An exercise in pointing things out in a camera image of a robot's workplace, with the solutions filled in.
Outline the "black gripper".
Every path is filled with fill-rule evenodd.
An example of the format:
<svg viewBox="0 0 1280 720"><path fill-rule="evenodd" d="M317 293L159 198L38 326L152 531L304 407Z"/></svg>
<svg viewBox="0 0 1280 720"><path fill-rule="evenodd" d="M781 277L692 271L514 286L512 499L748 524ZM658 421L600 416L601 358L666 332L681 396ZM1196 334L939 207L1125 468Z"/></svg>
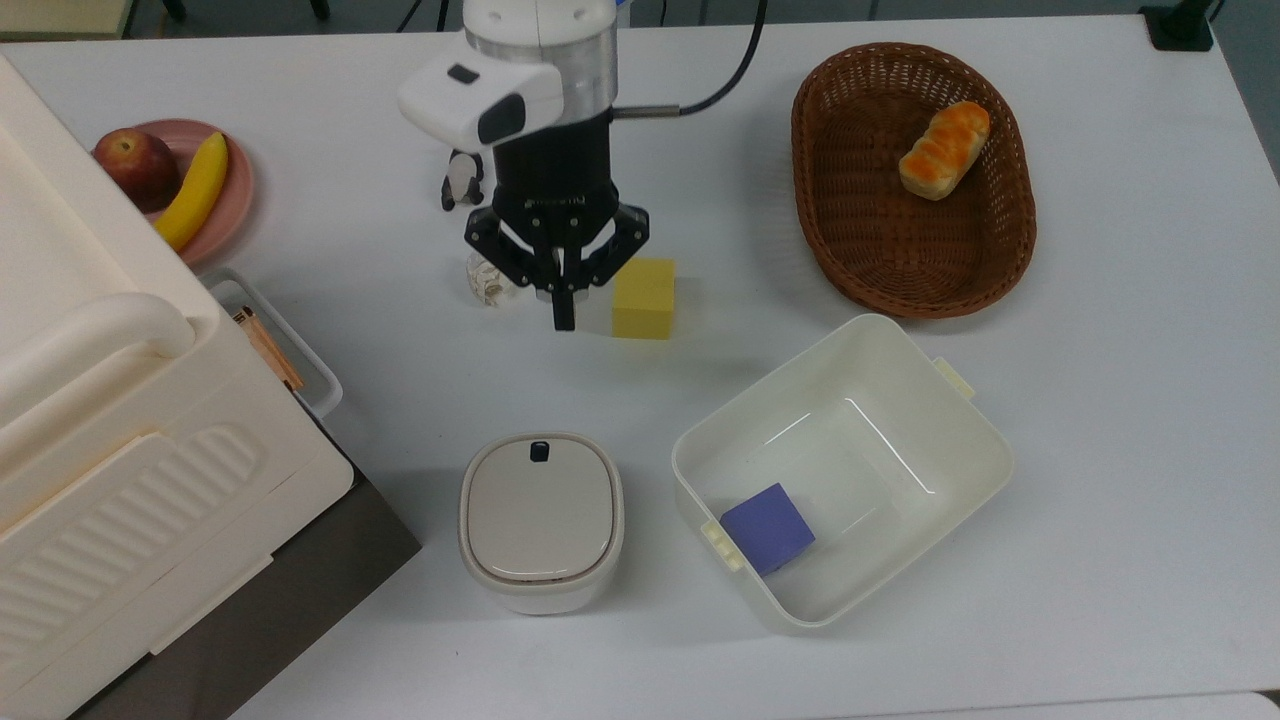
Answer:
<svg viewBox="0 0 1280 720"><path fill-rule="evenodd" d="M497 145L490 208L463 232L502 275L550 297L558 332L576 329L576 295L605 286L650 237L649 213L613 182L613 119L605 110Z"/></svg>

